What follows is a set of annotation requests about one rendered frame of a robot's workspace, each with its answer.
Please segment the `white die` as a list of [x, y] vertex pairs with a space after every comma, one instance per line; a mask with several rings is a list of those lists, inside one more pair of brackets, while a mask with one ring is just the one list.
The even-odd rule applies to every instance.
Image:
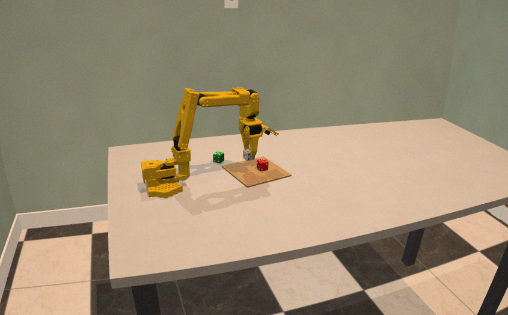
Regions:
[[243, 158], [246, 160], [246, 161], [251, 161], [251, 160], [254, 160], [253, 158], [251, 158], [251, 153], [250, 153], [251, 149], [244, 149], [243, 150]]

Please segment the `tan flat mat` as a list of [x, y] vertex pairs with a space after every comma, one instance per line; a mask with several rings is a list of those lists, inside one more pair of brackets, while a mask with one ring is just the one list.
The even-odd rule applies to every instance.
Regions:
[[[259, 171], [257, 168], [257, 160], [259, 159], [266, 159], [269, 162], [268, 170]], [[233, 164], [223, 165], [222, 168], [247, 188], [292, 176], [290, 173], [274, 164], [264, 156], [255, 158], [251, 161], [241, 161]]]

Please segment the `green die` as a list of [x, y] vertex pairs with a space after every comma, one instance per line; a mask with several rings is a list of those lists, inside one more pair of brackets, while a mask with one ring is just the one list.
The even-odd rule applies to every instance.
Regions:
[[224, 161], [224, 153], [217, 151], [213, 154], [213, 162], [221, 163]]

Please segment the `red die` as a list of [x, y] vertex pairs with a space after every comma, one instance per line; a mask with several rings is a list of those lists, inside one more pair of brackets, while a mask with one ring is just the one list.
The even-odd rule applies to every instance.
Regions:
[[257, 160], [257, 168], [259, 169], [259, 171], [268, 170], [268, 164], [269, 162], [266, 159]]

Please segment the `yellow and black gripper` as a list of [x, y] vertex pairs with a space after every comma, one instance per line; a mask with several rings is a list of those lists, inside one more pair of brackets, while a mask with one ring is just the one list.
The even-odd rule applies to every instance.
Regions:
[[256, 153], [257, 153], [257, 146], [259, 137], [263, 135], [264, 129], [266, 129], [265, 134], [269, 135], [271, 131], [274, 133], [274, 135], [279, 135], [279, 133], [275, 132], [274, 130], [266, 127], [262, 124], [263, 122], [254, 118], [254, 119], [247, 119], [246, 117], [239, 117], [239, 129], [242, 136], [243, 146], [244, 149], [249, 149], [250, 144], [250, 153], [251, 158], [254, 159]]

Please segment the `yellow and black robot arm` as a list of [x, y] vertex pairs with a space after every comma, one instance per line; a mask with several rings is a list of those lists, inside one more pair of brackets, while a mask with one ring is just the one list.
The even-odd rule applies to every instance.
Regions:
[[[164, 162], [143, 161], [149, 197], [168, 198], [183, 192], [182, 184], [175, 182], [186, 180], [190, 176], [191, 150], [188, 144], [197, 105], [202, 107], [237, 105], [240, 106], [239, 115], [243, 118], [254, 119], [259, 115], [259, 95], [253, 90], [232, 88], [228, 92], [198, 93], [185, 88], [173, 133], [174, 146], [171, 151], [174, 158], [165, 159]], [[178, 173], [175, 165], [178, 165]]]

